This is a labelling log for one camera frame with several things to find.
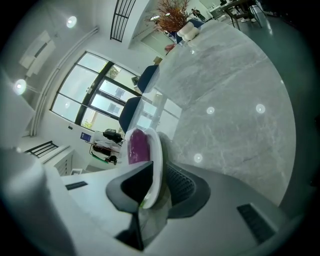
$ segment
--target staircase railing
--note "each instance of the staircase railing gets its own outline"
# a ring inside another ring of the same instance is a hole
[[[55,145],[52,140],[43,143],[41,145],[35,146],[33,148],[30,148],[26,151],[24,151],[25,153],[30,153],[31,155],[36,156],[37,158],[41,158],[44,155],[48,154],[49,152],[51,152],[52,150],[55,150],[56,148],[58,148],[57,145]]]
[[[132,8],[136,0],[117,0],[110,32],[110,40],[122,42]]]

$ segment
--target dark vent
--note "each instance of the dark vent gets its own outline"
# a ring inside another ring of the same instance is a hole
[[[260,214],[252,207],[251,204],[244,204],[237,207],[237,210],[248,225],[252,234],[259,244],[272,237],[275,232]]]
[[[171,166],[167,166],[167,184],[171,192],[172,206],[188,199],[195,192],[194,182]]]
[[[84,181],[80,181],[80,182],[77,182],[77,183],[72,183],[72,184],[69,184],[69,185],[65,185],[66,187],[66,190],[74,190],[74,189],[77,189],[77,188],[81,188],[85,185],[88,185],[88,183],[84,182]]]
[[[44,48],[46,48],[48,44],[45,42],[44,45],[41,46],[41,48],[36,52],[36,54],[34,55],[35,58],[37,58],[39,56],[39,54],[42,52],[42,50]]]

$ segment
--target ceiling light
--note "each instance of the ceiling light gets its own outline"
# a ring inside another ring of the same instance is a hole
[[[202,154],[199,154],[199,153],[195,154],[193,159],[196,163],[200,163],[203,159]]]
[[[151,19],[150,19],[150,21],[153,21],[153,20],[155,20],[155,19],[158,19],[160,16],[158,15],[158,16],[154,16],[154,17],[152,17]]]
[[[23,94],[26,88],[27,88],[27,83],[23,79],[19,79],[18,81],[16,81],[13,86],[13,90],[17,95]]]
[[[71,16],[70,18],[68,18],[68,20],[66,21],[66,26],[71,29],[73,28],[77,23],[77,18],[75,16]]]
[[[266,107],[262,104],[258,104],[256,105],[255,107],[255,110],[259,113],[259,114],[262,114],[266,111]]]
[[[215,108],[213,106],[210,106],[206,109],[206,112],[211,115],[215,112]]]

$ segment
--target vase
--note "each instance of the vase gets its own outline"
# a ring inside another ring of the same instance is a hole
[[[181,28],[177,35],[182,37],[182,40],[188,42],[195,38],[199,34],[199,29],[194,26],[193,23],[188,22],[183,28]]]

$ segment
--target marble table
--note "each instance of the marble table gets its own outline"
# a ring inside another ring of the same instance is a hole
[[[207,22],[167,55],[142,99],[129,128],[165,134],[172,161],[233,176],[280,204],[295,159],[293,109],[276,68],[245,34]]]

